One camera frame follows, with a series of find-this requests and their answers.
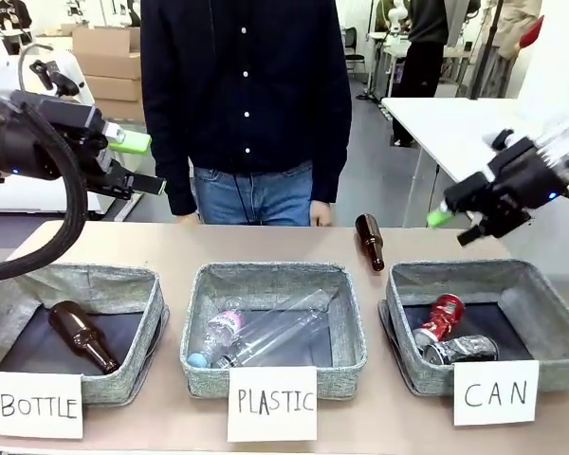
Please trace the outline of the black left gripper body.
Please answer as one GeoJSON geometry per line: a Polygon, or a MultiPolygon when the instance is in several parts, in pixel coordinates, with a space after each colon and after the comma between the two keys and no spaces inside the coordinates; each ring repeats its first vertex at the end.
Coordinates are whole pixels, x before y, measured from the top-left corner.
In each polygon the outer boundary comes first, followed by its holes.
{"type": "MultiPolygon", "coordinates": [[[[98,109],[24,91],[12,92],[9,100],[17,107],[25,103],[32,106],[57,131],[77,157],[89,190],[98,191],[106,185],[107,171],[99,158],[108,141],[98,109]]],[[[42,180],[62,176],[41,140],[12,114],[6,114],[6,120],[0,122],[0,171],[42,180]]]]}

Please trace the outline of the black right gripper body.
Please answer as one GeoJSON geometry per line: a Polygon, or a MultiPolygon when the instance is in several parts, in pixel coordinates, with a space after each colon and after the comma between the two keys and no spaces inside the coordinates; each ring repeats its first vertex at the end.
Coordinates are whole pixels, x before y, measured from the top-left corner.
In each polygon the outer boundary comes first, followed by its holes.
{"type": "Polygon", "coordinates": [[[483,214],[538,209],[558,197],[569,199],[569,136],[531,139],[496,136],[488,167],[483,214]]]}

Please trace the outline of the person's left hand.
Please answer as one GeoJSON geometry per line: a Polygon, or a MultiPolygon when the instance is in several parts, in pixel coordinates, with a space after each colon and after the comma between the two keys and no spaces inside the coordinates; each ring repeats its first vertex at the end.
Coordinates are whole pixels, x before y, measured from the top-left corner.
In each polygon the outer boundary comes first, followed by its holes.
{"type": "Polygon", "coordinates": [[[312,227],[332,227],[334,213],[329,203],[313,200],[310,203],[310,225],[312,227]]]}

